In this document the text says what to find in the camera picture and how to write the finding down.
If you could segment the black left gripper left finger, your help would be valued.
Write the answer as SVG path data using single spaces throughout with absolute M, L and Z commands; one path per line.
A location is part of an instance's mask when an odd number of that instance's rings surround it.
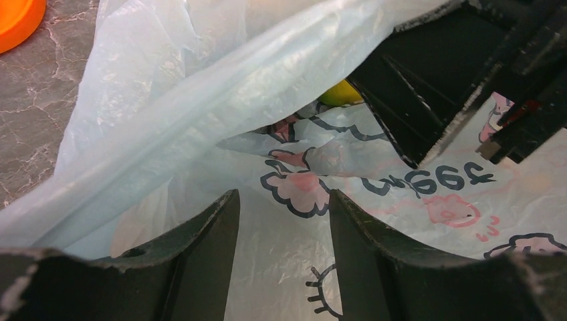
M 2 320 L 222 320 L 239 230 L 231 190 L 117 258 L 1 250 Z

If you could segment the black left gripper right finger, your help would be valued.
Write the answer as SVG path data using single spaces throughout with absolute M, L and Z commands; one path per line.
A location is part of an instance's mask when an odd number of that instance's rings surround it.
M 566 254 L 469 259 L 425 245 L 330 193 L 344 320 L 565 320 Z

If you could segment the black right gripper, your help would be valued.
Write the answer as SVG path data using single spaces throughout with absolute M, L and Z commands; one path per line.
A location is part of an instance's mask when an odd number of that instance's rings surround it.
M 445 149 L 446 128 L 509 30 L 489 87 L 513 105 L 477 152 L 520 163 L 566 126 L 566 2 L 533 1 L 513 25 L 503 1 L 449 1 L 396 26 L 348 76 L 409 167 Z

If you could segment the yellow fake fruit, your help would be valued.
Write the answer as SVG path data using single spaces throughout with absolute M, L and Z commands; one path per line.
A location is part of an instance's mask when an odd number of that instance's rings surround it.
M 361 103 L 363 98 L 346 80 L 342 80 L 325 91 L 318 100 L 327 106 L 337 107 Z

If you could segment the light blue plastic bag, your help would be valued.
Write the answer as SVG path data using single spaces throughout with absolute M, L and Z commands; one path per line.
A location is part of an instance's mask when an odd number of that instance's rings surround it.
M 364 100 L 318 100 L 447 2 L 101 1 L 54 175 L 2 210 L 1 250 L 117 258 L 235 189 L 222 320 L 344 320 L 333 190 L 454 255 L 566 254 L 566 126 L 520 163 L 477 152 L 513 105 L 489 87 L 510 30 L 417 169 Z M 514 25 L 532 4 L 504 3 Z

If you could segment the orange arch block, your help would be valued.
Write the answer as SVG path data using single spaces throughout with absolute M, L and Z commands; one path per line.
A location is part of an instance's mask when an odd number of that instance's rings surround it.
M 41 23 L 46 0 L 1 0 L 1 53 L 22 44 Z

